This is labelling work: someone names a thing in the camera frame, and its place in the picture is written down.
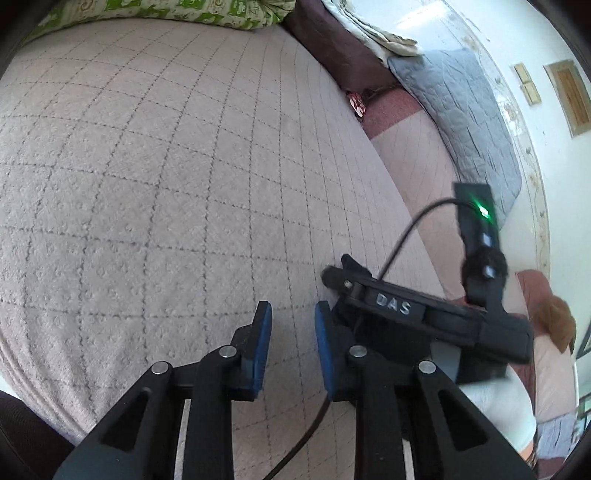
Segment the right hand white glove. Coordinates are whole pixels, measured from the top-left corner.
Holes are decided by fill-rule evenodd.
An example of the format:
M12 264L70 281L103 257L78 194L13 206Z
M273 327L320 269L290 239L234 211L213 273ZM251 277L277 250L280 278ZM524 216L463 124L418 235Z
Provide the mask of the right hand white glove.
M527 460L534 450L537 423L530 396L516 371L507 365L498 378L456 385Z

